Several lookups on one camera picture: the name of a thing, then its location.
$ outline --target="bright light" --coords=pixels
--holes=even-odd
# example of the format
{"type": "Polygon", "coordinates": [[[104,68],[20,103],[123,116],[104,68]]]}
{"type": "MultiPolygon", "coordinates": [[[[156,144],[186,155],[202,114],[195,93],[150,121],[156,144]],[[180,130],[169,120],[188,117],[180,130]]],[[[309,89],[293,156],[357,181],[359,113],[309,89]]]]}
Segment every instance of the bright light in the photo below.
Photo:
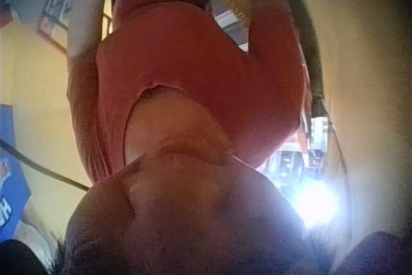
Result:
{"type": "Polygon", "coordinates": [[[324,182],[311,182],[297,194],[295,209],[306,227],[325,224],[337,214],[336,197],[324,182]]]}

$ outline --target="wall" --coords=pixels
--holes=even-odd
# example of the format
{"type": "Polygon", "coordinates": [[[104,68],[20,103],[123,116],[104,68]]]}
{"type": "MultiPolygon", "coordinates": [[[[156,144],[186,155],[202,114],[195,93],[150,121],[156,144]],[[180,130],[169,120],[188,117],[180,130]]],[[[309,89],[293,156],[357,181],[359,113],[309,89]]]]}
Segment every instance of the wall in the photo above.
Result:
{"type": "Polygon", "coordinates": [[[410,27],[403,0],[306,0],[348,170],[353,238],[403,236],[412,200],[410,27]]]}
{"type": "MultiPolygon", "coordinates": [[[[12,22],[1,30],[1,100],[13,104],[17,148],[44,167],[89,185],[65,95],[66,58],[34,28],[12,22]]],[[[83,193],[25,165],[23,170],[33,193],[31,203],[45,227],[64,235],[83,193]]]]}

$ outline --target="skin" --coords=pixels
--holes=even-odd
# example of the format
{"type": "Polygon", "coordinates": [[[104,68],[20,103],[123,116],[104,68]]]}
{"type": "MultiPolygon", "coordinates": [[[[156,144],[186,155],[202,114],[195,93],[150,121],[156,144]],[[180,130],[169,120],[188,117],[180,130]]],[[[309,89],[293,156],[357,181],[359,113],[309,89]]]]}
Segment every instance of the skin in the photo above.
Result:
{"type": "Polygon", "coordinates": [[[221,274],[253,261],[277,274],[306,256],[303,224],[270,181],[185,138],[91,189],[68,226],[66,270],[103,259],[124,274],[221,274]]]}
{"type": "MultiPolygon", "coordinates": [[[[266,5],[288,10],[284,0],[256,0],[251,10],[266,5]]],[[[75,0],[70,75],[94,61],[102,8],[103,0],[75,0]]],[[[97,97],[97,86],[88,89],[97,97]]],[[[126,168],[95,184],[71,217],[65,272],[277,274],[304,259],[302,221],[231,149],[210,113],[184,94],[146,94],[127,125],[126,168]]]]}

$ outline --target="dark object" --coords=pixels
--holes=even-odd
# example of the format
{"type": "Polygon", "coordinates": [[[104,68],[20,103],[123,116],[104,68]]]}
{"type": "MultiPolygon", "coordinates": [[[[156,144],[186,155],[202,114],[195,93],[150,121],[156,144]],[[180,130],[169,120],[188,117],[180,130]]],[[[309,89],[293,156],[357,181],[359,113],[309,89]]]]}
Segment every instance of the dark object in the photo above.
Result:
{"type": "Polygon", "coordinates": [[[48,177],[54,178],[55,180],[58,180],[58,181],[63,182],[65,184],[76,187],[77,189],[80,189],[80,190],[83,190],[83,191],[89,190],[89,187],[87,187],[83,184],[80,184],[78,182],[75,182],[74,180],[71,180],[70,178],[67,178],[67,177],[64,177],[60,174],[57,174],[56,172],[50,171],[49,169],[46,169],[45,167],[35,163],[33,160],[27,158],[22,153],[20,153],[18,150],[16,150],[9,143],[7,143],[7,142],[5,142],[1,139],[0,139],[0,148],[4,149],[7,153],[11,154],[14,158],[18,159],[18,161],[28,165],[29,167],[36,170],[37,172],[40,172],[40,173],[42,173],[42,174],[44,174],[48,177]]]}
{"type": "Polygon", "coordinates": [[[403,259],[402,242],[396,236],[377,232],[363,239],[334,275],[410,274],[403,259]]]}
{"type": "Polygon", "coordinates": [[[48,275],[32,250],[16,240],[0,243],[0,268],[7,275],[48,275]]]}

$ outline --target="yellow wall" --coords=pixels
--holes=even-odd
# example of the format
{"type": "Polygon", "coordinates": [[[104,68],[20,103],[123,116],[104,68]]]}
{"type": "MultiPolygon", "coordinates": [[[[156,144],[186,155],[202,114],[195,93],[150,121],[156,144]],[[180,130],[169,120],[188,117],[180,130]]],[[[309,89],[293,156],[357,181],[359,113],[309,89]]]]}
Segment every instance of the yellow wall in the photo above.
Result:
{"type": "MultiPolygon", "coordinates": [[[[1,102],[14,107],[16,144],[37,163],[90,185],[81,165],[66,100],[66,58],[35,32],[12,22],[1,30],[1,102]]],[[[83,192],[23,166],[44,225],[64,235],[83,192]]]]}

